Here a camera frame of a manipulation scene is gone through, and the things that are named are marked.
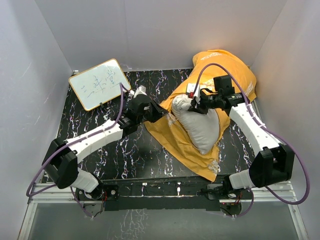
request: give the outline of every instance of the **black marble surface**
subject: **black marble surface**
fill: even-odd
[[[161,103],[191,73],[191,69],[127,72],[132,89],[146,87],[147,94]],[[117,115],[120,98],[101,107],[85,111],[69,87],[61,117],[58,137],[70,139],[90,131]],[[218,143],[219,174],[231,174],[247,169],[254,159],[253,150],[239,127],[231,122]],[[144,125],[131,135],[108,144],[86,157],[80,167],[95,173],[101,180],[196,176],[146,130]],[[42,182],[49,182],[44,176]]]

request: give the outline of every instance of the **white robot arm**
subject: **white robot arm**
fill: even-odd
[[[261,129],[261,126],[264,126],[263,122],[255,114],[251,104],[249,107],[253,116],[250,115],[244,96],[241,93],[235,93],[229,75],[215,77],[213,80],[216,92],[207,88],[197,91],[196,95],[192,96],[189,111],[206,114],[208,109],[224,110],[240,127],[255,155],[249,169],[226,176],[223,186],[218,187],[216,191],[229,194],[239,189],[261,188],[289,180],[295,157],[293,150]]]
[[[133,98],[122,111],[117,123],[108,120],[80,136],[67,140],[56,138],[51,142],[43,164],[59,148],[69,145],[44,168],[58,188],[75,187],[85,191],[93,199],[101,196],[103,189],[101,181],[94,174],[78,168],[78,164],[99,148],[135,132],[143,122],[154,123],[168,113],[148,97],[145,91],[146,88],[143,86],[135,92],[130,91],[129,94]]]

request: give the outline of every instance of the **purple cable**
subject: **purple cable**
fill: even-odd
[[[55,186],[55,184],[52,184],[52,185],[47,186],[47,187],[45,187],[45,188],[43,188],[43,189],[41,189],[41,190],[39,190],[39,191],[31,192],[32,187],[33,187],[33,185],[34,185],[34,182],[37,180],[37,178],[39,177],[39,175],[41,174],[41,172],[46,168],[46,166],[50,163],[50,161],[51,161],[57,154],[59,154],[61,151],[63,151],[64,149],[68,148],[69,146],[71,146],[71,145],[73,145],[73,144],[79,143],[79,142],[81,142],[82,140],[85,140],[85,139],[87,139],[87,138],[90,138],[90,137],[92,137],[92,136],[94,136],[94,135],[100,134],[100,133],[102,133],[102,132],[104,132],[104,131],[107,131],[107,130],[113,128],[113,127],[118,123],[118,121],[119,121],[119,119],[120,119],[120,116],[121,116],[121,113],[122,113],[122,110],[123,110],[123,107],[124,107],[124,91],[123,91],[123,89],[128,92],[128,90],[127,90],[121,83],[120,83],[119,85],[120,85],[120,92],[121,92],[120,111],[119,111],[119,114],[118,114],[118,116],[116,117],[114,123],[113,123],[111,126],[106,127],[105,129],[101,129],[101,130],[99,130],[99,131],[96,131],[96,132],[93,132],[93,133],[89,134],[88,136],[81,137],[81,138],[79,138],[79,139],[77,139],[77,140],[75,140],[75,141],[73,141],[73,142],[69,142],[69,143],[67,143],[66,145],[64,145],[63,147],[59,148],[57,151],[55,151],[55,152],[44,162],[44,164],[41,166],[41,168],[39,169],[39,171],[35,174],[34,178],[32,179],[31,183],[29,184],[29,186],[28,186],[28,188],[27,188],[27,190],[26,190],[26,196],[27,196],[27,197],[32,197],[32,196],[34,196],[34,195],[37,195],[37,194],[39,194],[39,193],[41,193],[41,192],[43,192],[43,191],[45,191],[45,190],[47,190],[47,189],[52,188],[52,187]]]
[[[72,195],[73,195],[74,200],[76,201],[77,204],[79,204],[79,206],[80,206],[80,208],[82,208],[83,212],[84,212],[85,214],[87,214],[90,218],[93,218],[94,216],[93,216],[90,212],[88,212],[88,211],[84,208],[84,206],[82,206],[82,204],[81,204],[80,201],[78,200],[78,198],[77,198],[74,190],[72,189],[72,187],[70,187],[70,189],[71,189],[71,193],[72,193]]]
[[[199,76],[198,76],[198,79],[196,81],[196,85],[195,85],[195,88],[194,88],[194,92],[196,91],[197,89],[197,86],[199,85],[199,81],[200,81],[200,77],[202,75],[202,73],[204,72],[204,70],[207,68],[207,67],[210,67],[210,66],[217,66],[221,69],[223,69],[231,78],[232,80],[234,81],[234,83],[236,84],[236,86],[239,88],[243,98],[244,98],[244,101],[245,101],[245,105],[246,105],[246,108],[248,109],[248,112],[249,114],[251,115],[252,119],[254,120],[254,122],[259,126],[260,125],[260,122],[256,119],[256,117],[254,117],[254,114],[253,112],[251,111],[250,107],[248,106],[249,105],[249,102],[248,102],[248,99],[247,99],[247,96],[244,92],[244,90],[241,88],[240,84],[237,82],[237,80],[235,79],[235,77],[222,65],[218,64],[218,63],[209,63],[208,65],[206,65],[200,72]],[[294,148],[294,146],[292,146],[289,142],[287,142],[283,137],[279,136],[278,134],[270,131],[269,129],[267,129],[265,126],[261,126],[260,127],[262,130],[264,130],[265,132],[275,136],[277,139],[279,139],[280,141],[282,141],[283,143],[285,143],[286,145],[289,146],[289,148],[292,149],[292,151],[294,152],[294,154],[296,155],[296,158],[298,159],[299,163],[301,164],[301,167],[302,167],[302,170],[303,170],[303,173],[304,173],[304,176],[305,176],[305,183],[306,183],[306,188],[305,188],[305,193],[303,195],[303,197],[299,200],[299,201],[287,201],[283,198],[281,198],[280,196],[278,196],[274,191],[272,191],[268,186],[266,186],[266,188],[270,191],[270,193],[272,193],[277,199],[279,199],[280,201],[286,203],[286,204],[290,204],[290,205],[299,205],[301,203],[303,203],[308,195],[309,195],[309,192],[310,192],[310,177],[309,177],[309,174],[308,174],[308,171],[307,171],[307,167],[304,163],[304,161],[302,160],[300,154],[298,153],[298,151]]]
[[[247,210],[245,210],[243,213],[240,213],[239,215],[236,215],[236,217],[242,217],[243,215],[246,215],[250,209],[252,208],[252,206],[254,205],[254,200],[255,200],[255,196],[254,196],[254,192],[251,190],[251,188],[248,188],[247,191],[251,194],[251,202],[250,202],[250,205],[249,207],[247,208]],[[219,216],[225,216],[224,214],[221,214],[221,213],[215,213],[215,212],[210,212],[210,211],[207,211],[208,214],[213,214],[213,215],[219,215]]]

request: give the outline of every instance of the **purple wire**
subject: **purple wire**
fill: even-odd
[[[81,142],[82,140],[85,140],[85,139],[87,139],[87,138],[90,138],[90,137],[92,137],[92,136],[94,136],[94,135],[100,134],[100,133],[102,133],[102,132],[104,132],[104,131],[107,131],[107,130],[113,128],[113,127],[118,123],[118,121],[119,121],[119,119],[120,119],[120,116],[121,116],[121,113],[122,113],[122,110],[123,110],[123,107],[124,107],[124,91],[123,91],[123,89],[125,89],[126,91],[128,91],[121,83],[120,83],[119,85],[120,85],[120,92],[121,92],[120,111],[119,111],[119,114],[118,114],[118,116],[116,117],[114,123],[113,123],[111,126],[106,127],[105,129],[101,129],[101,130],[99,130],[99,131],[96,131],[96,132],[93,132],[93,133],[89,134],[88,136],[81,137],[81,138],[79,138],[79,139],[77,139],[77,140],[75,140],[75,141],[73,141],[73,142],[69,142],[69,143],[67,143],[66,145],[64,145],[63,147],[59,148],[57,151],[55,151],[55,152],[44,162],[44,164],[41,166],[41,168],[39,169],[39,171],[35,174],[34,178],[32,179],[31,183],[29,184],[29,186],[28,186],[28,188],[27,188],[27,190],[26,190],[26,196],[27,196],[27,197],[33,197],[34,195],[37,195],[37,194],[39,194],[39,193],[41,193],[41,192],[43,192],[43,191],[45,191],[45,190],[47,190],[47,189],[52,188],[52,187],[55,186],[55,184],[53,184],[53,185],[47,186],[47,187],[45,187],[45,188],[43,188],[43,189],[41,189],[41,190],[39,190],[39,191],[31,192],[32,187],[33,187],[33,185],[34,185],[34,182],[37,180],[37,178],[39,177],[39,175],[41,174],[41,172],[46,168],[46,166],[50,163],[50,161],[51,161],[57,154],[59,154],[61,151],[63,151],[64,149],[68,148],[69,146],[71,146],[71,145],[73,145],[73,144],[79,143],[79,142]]]
[[[248,112],[249,114],[251,115],[252,119],[254,120],[254,122],[257,124],[257,125],[260,125],[260,122],[256,119],[256,117],[254,116],[253,112],[251,111],[250,107],[248,106],[249,105],[249,102],[248,102],[248,99],[247,99],[247,96],[244,92],[244,90],[241,88],[240,84],[237,82],[237,80],[235,79],[235,77],[225,68],[223,67],[222,65],[218,64],[218,63],[209,63],[208,65],[206,65],[200,72],[199,76],[198,76],[198,79],[196,81],[196,85],[195,85],[195,88],[194,88],[194,92],[196,91],[197,89],[197,86],[199,85],[199,81],[200,81],[200,77],[202,75],[202,73],[204,72],[204,70],[207,68],[207,67],[210,67],[210,66],[217,66],[221,69],[223,69],[231,78],[232,80],[234,81],[234,83],[236,84],[236,86],[239,88],[243,98],[244,98],[244,101],[245,101],[245,105],[246,105],[246,108],[248,109]],[[302,160],[300,154],[298,153],[298,151],[294,148],[294,146],[292,146],[289,142],[287,142],[283,137],[279,136],[278,134],[272,132],[271,130],[267,129],[265,126],[261,126],[260,127],[262,130],[264,130],[265,132],[275,136],[277,139],[279,139],[280,141],[282,141],[283,143],[285,143],[289,148],[292,149],[292,151],[294,152],[294,154],[296,155],[296,158],[298,159],[299,163],[301,164],[301,167],[302,167],[302,170],[303,170],[303,173],[304,173],[304,176],[305,176],[305,183],[306,183],[306,188],[305,188],[305,193],[303,195],[303,197],[299,200],[299,201],[287,201],[283,198],[281,198],[280,196],[278,196],[274,191],[272,191],[268,186],[266,186],[266,188],[270,191],[270,193],[272,193],[277,199],[279,199],[280,201],[286,203],[286,204],[290,204],[290,205],[299,205],[301,203],[303,203],[307,198],[308,198],[308,195],[310,193],[310,177],[309,177],[309,174],[308,174],[308,170],[307,170],[307,167],[306,167],[306,164],[305,162]]]
[[[254,196],[254,192],[251,190],[251,188],[248,188],[247,191],[251,194],[251,202],[250,202],[250,205],[249,207],[243,212],[243,213],[240,213],[239,215],[236,215],[236,217],[242,217],[243,215],[246,215],[250,209],[252,208],[252,206],[254,205],[254,200],[255,200],[255,196]],[[207,211],[208,214],[213,214],[213,215],[219,215],[219,216],[225,216],[224,214],[221,214],[221,213],[215,213],[215,212],[210,212],[210,211]]]
[[[72,189],[72,187],[70,187],[70,189],[71,189],[71,193],[72,193],[72,195],[73,195],[74,200],[76,201],[77,204],[79,204],[79,206],[80,206],[80,208],[82,208],[83,212],[84,212],[85,214],[87,214],[90,218],[93,218],[93,215],[92,215],[90,212],[88,212],[88,211],[84,208],[84,206],[80,203],[80,201],[78,200],[78,198],[77,198],[74,190]]]

